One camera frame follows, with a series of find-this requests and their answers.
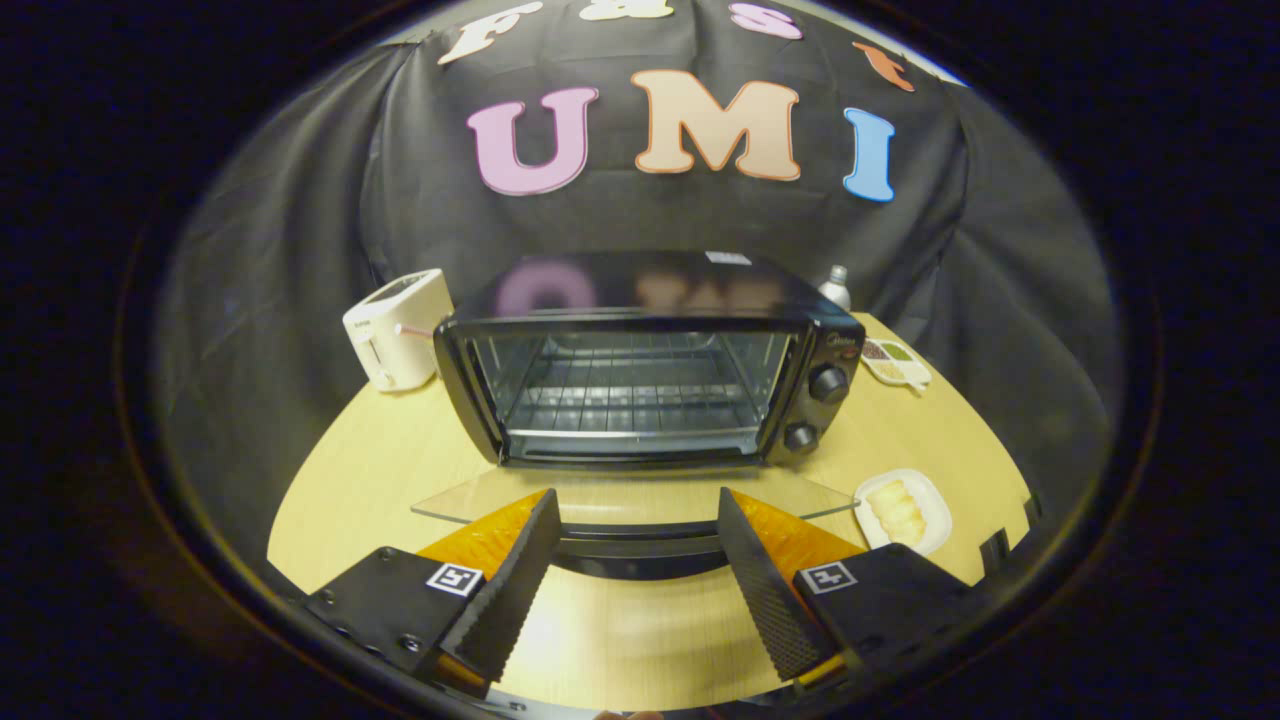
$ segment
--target bread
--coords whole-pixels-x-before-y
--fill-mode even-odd
[[[890,542],[915,544],[924,538],[924,515],[902,480],[893,480],[867,496],[872,512]]]

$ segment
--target spice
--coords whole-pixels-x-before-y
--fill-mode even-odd
[[[896,345],[886,345],[884,346],[884,352],[888,352],[890,356],[893,357],[893,360],[905,360],[908,363],[911,363],[911,361],[915,360],[915,357],[911,357],[910,352],[902,350],[901,347],[899,347]]]
[[[879,373],[881,375],[884,375],[886,378],[893,380],[906,379],[906,375],[902,374],[902,370],[899,370],[897,365],[895,365],[892,361],[879,361],[876,363],[873,368],[876,368],[876,372]]]
[[[869,341],[865,346],[863,346],[863,357],[870,360],[888,360],[888,355],[884,355],[884,351],[881,348],[881,346]]]

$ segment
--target foam letter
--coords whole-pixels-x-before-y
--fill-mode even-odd
[[[485,47],[493,45],[493,38],[489,33],[502,35],[508,29],[516,27],[520,22],[520,15],[527,15],[529,13],[536,13],[543,9],[541,3],[530,3],[527,5],[521,5],[518,8],[512,8],[509,10],[503,10],[500,13],[489,15],[488,18],[480,18],[479,20],[470,22],[462,26],[462,35],[458,41],[453,45],[453,49],[444,54],[443,58],[436,60],[438,64],[444,65],[452,63],[458,58],[470,55],[472,53],[479,53]]]
[[[649,94],[649,149],[636,155],[646,173],[684,173],[694,156],[681,145],[681,128],[713,170],[728,163],[739,140],[746,151],[737,169],[756,178],[794,181],[800,165],[791,159],[791,106],[800,96],[790,87],[753,81],[721,109],[698,78],[684,70],[644,70],[631,83]]]
[[[854,172],[845,177],[845,190],[868,200],[893,200],[893,188],[888,186],[892,123],[854,108],[845,108],[845,119],[854,126]]]
[[[556,113],[556,156],[536,168],[516,155],[516,118],[524,102],[503,102],[467,118],[476,133],[480,179],[503,195],[540,195],[572,182],[586,167],[586,105],[599,96],[594,87],[571,87],[543,97],[543,108]]]
[[[667,0],[591,0],[577,17],[584,20],[616,20],[618,18],[666,18],[676,10]]]
[[[867,59],[870,60],[872,69],[879,73],[882,78],[892,82],[908,92],[915,92],[915,86],[906,82],[906,79],[899,74],[902,72],[902,65],[890,60],[888,55],[886,55],[883,50],[879,47],[872,47],[870,45],[863,45],[861,42],[855,42],[854,47],[867,53]]]
[[[733,13],[730,19],[737,23],[739,27],[749,31],[776,35],[787,40],[800,40],[804,37],[791,18],[777,10],[749,3],[733,3],[728,9]]]

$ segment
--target orange letter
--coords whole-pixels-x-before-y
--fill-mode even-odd
[[[694,156],[681,145],[689,132],[698,152],[713,170],[728,163],[737,141],[746,136],[746,151],[737,169],[755,178],[794,181],[800,165],[791,159],[791,106],[800,96],[790,87],[753,81],[721,109],[698,78],[684,70],[644,70],[631,83],[649,94],[649,149],[636,155],[636,168],[646,173],[684,173]]]
[[[872,47],[870,45],[863,45],[861,42],[855,42],[854,47],[867,53],[867,59],[870,60],[872,69],[879,73],[882,78],[892,82],[908,92],[915,92],[915,86],[902,79],[902,76],[899,74],[902,72],[902,65],[890,60],[888,55],[886,55],[883,50],[879,47]]]

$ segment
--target white letter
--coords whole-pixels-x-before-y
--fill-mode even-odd
[[[520,15],[529,13],[536,13],[543,9],[541,3],[530,3],[527,5],[521,5],[518,8],[512,8],[509,10],[503,10],[500,13],[489,15],[488,18],[480,18],[479,20],[470,22],[462,26],[462,36],[453,45],[453,49],[444,54],[443,58],[436,60],[438,64],[443,65],[445,63],[452,63],[458,58],[470,55],[472,53],[479,53],[485,47],[493,45],[493,38],[489,33],[502,35],[508,29],[516,27],[520,20]]]

